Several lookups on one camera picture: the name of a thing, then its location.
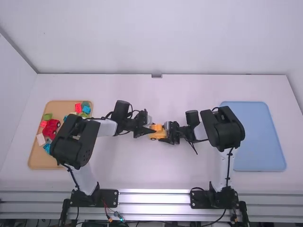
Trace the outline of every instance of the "aluminum rail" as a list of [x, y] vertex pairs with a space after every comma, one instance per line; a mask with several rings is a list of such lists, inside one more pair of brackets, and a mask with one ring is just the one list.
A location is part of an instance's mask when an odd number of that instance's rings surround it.
[[[120, 189], [119, 211], [126, 220], [214, 221], [223, 210], [193, 210], [189, 190]], [[69, 191], [0, 191], [0, 218], [58, 219]], [[303, 222], [303, 194], [239, 193], [251, 222]], [[70, 208], [68, 219], [75, 219]], [[229, 221], [230, 213], [222, 218]], [[79, 219], [107, 220], [103, 208], [80, 208]]]

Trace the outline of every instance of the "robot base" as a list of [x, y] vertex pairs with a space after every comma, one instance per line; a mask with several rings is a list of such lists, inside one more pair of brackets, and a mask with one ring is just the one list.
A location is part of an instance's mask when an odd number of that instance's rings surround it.
[[116, 208], [118, 206], [119, 191], [113, 189], [100, 189], [99, 183], [92, 195], [84, 192], [71, 192], [70, 207], [105, 207]]
[[208, 191], [191, 191], [190, 206], [192, 209], [238, 209], [238, 193], [230, 186], [216, 192], [211, 182]]

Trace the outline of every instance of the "blue mat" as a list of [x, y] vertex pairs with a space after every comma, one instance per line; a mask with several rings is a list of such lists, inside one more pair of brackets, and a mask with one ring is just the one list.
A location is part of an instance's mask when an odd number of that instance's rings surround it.
[[245, 129], [236, 154], [236, 171], [285, 171], [286, 162], [268, 106], [263, 102], [223, 102]]

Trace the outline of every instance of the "yellow toy car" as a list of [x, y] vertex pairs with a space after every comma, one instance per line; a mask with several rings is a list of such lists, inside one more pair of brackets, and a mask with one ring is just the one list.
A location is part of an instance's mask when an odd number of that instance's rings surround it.
[[164, 139], [167, 137], [166, 131], [163, 129], [163, 126], [161, 124], [152, 124], [150, 126], [150, 129], [157, 131], [155, 133], [148, 134], [151, 140]]

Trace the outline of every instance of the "white wall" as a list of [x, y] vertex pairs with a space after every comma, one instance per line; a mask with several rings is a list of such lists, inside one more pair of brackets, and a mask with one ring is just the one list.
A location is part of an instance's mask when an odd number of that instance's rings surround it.
[[37, 74], [0, 34], [0, 168]]
[[2, 0], [0, 27], [41, 73], [286, 74], [303, 109], [302, 12], [301, 0]]

